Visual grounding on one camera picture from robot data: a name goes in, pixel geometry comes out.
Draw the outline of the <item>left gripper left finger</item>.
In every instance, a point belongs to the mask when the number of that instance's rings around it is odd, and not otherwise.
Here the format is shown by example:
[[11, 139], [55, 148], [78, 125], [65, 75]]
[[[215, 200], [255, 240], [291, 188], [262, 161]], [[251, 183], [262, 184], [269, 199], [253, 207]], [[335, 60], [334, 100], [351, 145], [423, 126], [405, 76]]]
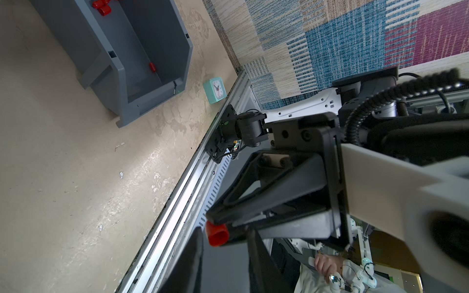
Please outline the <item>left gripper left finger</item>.
[[159, 293], [199, 293], [202, 282], [203, 233], [197, 227], [191, 234], [176, 265]]

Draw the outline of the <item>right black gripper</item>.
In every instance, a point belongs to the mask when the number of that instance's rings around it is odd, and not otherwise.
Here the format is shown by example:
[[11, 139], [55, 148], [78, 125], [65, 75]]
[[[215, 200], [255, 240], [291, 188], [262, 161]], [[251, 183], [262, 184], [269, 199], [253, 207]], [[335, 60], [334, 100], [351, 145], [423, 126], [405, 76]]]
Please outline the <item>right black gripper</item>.
[[224, 245], [263, 239], [348, 244], [340, 124], [331, 112], [268, 123], [271, 147], [252, 153], [206, 214], [226, 224]]

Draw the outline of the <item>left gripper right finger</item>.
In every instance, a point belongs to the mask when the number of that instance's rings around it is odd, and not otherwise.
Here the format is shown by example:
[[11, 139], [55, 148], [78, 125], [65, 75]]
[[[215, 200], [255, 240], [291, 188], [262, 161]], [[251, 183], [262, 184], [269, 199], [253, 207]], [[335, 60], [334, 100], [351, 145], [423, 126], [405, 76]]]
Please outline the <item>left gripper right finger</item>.
[[288, 283], [273, 262], [256, 229], [247, 232], [251, 293], [290, 293]]

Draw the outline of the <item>red screw protection sleeve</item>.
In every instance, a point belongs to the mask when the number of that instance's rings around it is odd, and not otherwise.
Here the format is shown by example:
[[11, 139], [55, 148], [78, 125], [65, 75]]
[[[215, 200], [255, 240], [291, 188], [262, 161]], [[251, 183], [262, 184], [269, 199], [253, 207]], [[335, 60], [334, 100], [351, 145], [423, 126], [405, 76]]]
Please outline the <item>red screw protection sleeve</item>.
[[205, 231], [208, 242], [212, 247], [220, 247], [226, 244], [230, 238], [226, 224], [215, 225], [210, 221], [207, 221]]

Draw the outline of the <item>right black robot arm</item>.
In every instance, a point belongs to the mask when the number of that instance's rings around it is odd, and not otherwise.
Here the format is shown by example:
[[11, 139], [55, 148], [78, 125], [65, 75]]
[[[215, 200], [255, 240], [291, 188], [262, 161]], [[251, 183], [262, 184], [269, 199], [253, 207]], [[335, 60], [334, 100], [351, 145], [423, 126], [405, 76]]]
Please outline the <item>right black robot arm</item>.
[[352, 241], [344, 145], [355, 145], [418, 166], [469, 153], [469, 117], [446, 111], [414, 114], [416, 96], [466, 87], [455, 68], [399, 83], [395, 67], [339, 79], [317, 97], [320, 112], [272, 121], [258, 110], [222, 115], [208, 152], [249, 156], [234, 182], [208, 210], [206, 235], [220, 247], [262, 238], [301, 238], [344, 249]]

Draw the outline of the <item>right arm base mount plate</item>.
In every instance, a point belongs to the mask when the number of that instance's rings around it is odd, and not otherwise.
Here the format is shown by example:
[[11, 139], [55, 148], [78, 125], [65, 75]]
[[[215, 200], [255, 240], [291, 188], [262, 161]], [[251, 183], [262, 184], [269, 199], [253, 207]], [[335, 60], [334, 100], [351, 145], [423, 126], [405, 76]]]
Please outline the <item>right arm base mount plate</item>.
[[205, 151], [214, 162], [220, 163], [224, 156], [237, 154], [244, 147], [259, 146], [268, 139], [264, 129], [266, 119], [267, 115], [256, 109], [238, 114], [232, 105], [228, 105], [215, 123]]

